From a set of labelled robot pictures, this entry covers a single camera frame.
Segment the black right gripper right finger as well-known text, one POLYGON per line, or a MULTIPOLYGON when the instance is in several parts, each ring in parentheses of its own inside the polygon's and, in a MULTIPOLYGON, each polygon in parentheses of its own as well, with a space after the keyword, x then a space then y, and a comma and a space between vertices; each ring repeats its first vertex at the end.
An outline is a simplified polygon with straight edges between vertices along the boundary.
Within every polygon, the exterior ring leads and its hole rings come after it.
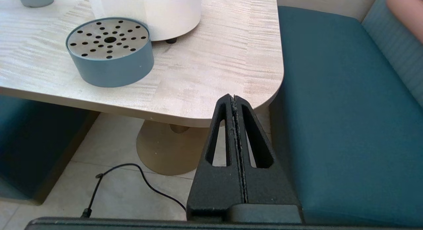
POLYGON ((243 200, 247 204, 300 204, 249 102, 234 97, 238 161, 243 200))

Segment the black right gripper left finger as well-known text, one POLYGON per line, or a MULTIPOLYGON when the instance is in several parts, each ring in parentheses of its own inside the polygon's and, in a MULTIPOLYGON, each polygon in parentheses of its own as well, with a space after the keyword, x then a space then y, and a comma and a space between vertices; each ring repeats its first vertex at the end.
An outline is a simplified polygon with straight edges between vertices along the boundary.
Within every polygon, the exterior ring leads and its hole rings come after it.
POLYGON ((186 203, 188 221, 224 221, 227 210, 245 200, 239 164, 234 98, 218 99, 186 203), (213 166, 221 121, 225 122, 226 165, 213 166))

